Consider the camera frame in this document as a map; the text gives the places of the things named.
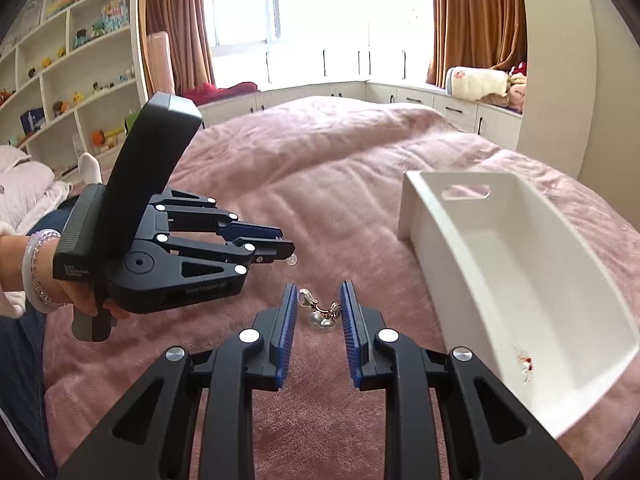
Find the triangular cutout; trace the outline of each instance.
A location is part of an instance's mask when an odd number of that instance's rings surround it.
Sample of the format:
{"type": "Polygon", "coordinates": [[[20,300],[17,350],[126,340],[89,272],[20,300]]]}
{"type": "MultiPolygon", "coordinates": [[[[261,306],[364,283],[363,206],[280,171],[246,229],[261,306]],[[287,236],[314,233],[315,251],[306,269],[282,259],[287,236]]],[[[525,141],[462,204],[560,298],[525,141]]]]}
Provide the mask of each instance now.
{"type": "Polygon", "coordinates": [[[503,444],[527,433],[527,428],[525,428],[524,424],[502,402],[491,386],[482,379],[476,379],[474,386],[482,404],[484,418],[489,426],[491,438],[496,444],[503,444]]]}
{"type": "Polygon", "coordinates": [[[192,195],[191,193],[185,193],[183,191],[171,190],[171,196],[174,198],[193,198],[194,200],[199,199],[200,197],[197,195],[192,195]]]}
{"type": "Polygon", "coordinates": [[[207,276],[208,274],[217,274],[222,272],[222,267],[204,264],[195,264],[193,262],[182,262],[182,276],[184,278],[194,278],[195,276],[207,276]]]}
{"type": "Polygon", "coordinates": [[[139,446],[146,442],[146,437],[149,434],[149,425],[156,410],[163,384],[163,379],[156,379],[138,397],[131,409],[113,428],[114,437],[127,440],[139,446]]]}

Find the beaded bracelet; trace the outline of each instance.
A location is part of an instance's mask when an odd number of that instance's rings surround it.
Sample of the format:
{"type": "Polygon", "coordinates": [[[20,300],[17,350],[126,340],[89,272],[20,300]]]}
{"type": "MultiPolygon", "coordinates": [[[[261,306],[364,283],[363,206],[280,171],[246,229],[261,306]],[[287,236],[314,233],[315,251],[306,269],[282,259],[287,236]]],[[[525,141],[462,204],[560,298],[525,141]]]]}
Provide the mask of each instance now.
{"type": "Polygon", "coordinates": [[[38,254],[42,245],[50,240],[60,238],[60,233],[53,229],[44,229],[32,235],[22,258],[22,286],[29,303],[44,314],[52,314],[64,303],[56,303],[46,293],[38,280],[38,254]]]}

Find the foot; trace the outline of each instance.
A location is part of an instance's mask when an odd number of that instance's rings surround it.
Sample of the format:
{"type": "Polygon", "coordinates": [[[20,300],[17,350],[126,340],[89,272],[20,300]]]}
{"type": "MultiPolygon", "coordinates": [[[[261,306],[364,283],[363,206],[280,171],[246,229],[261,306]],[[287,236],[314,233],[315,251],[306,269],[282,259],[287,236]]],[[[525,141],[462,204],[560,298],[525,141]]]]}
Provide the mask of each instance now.
{"type": "Polygon", "coordinates": [[[85,184],[101,184],[100,162],[91,154],[83,153],[78,159],[78,171],[85,184]]]}

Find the curtain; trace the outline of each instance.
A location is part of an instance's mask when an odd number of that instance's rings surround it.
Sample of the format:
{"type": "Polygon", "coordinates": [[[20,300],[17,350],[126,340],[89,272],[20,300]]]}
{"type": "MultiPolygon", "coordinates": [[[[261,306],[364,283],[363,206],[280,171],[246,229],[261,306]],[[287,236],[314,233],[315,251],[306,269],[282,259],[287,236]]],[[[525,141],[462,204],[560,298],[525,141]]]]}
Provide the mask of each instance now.
{"type": "Polygon", "coordinates": [[[428,83],[444,87],[452,66],[508,70],[526,60],[524,0],[433,0],[433,14],[428,83]]]}
{"type": "Polygon", "coordinates": [[[148,70],[146,36],[163,30],[169,35],[176,93],[214,82],[204,0],[138,0],[138,15],[149,95],[153,93],[153,81],[148,70]]]}

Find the silver screw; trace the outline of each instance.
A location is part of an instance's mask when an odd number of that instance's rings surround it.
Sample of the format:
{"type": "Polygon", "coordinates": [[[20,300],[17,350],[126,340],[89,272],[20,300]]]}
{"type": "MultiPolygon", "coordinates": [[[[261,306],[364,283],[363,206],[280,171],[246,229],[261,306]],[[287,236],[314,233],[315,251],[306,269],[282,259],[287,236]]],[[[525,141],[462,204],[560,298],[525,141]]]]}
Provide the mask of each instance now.
{"type": "Polygon", "coordinates": [[[393,341],[398,341],[400,335],[398,332],[391,328],[383,328],[380,332],[378,332],[378,338],[380,341],[384,341],[385,343],[392,343],[393,341]]]}
{"type": "Polygon", "coordinates": [[[453,349],[453,357],[458,361],[469,361],[473,356],[474,355],[469,348],[459,346],[453,349]]]}
{"type": "Polygon", "coordinates": [[[255,328],[247,328],[246,330],[242,330],[238,337],[243,343],[255,343],[260,339],[260,332],[255,328]]]}
{"type": "Polygon", "coordinates": [[[169,361],[179,361],[186,355],[184,348],[180,348],[179,346],[172,346],[165,353],[164,357],[169,359],[169,361]]]}

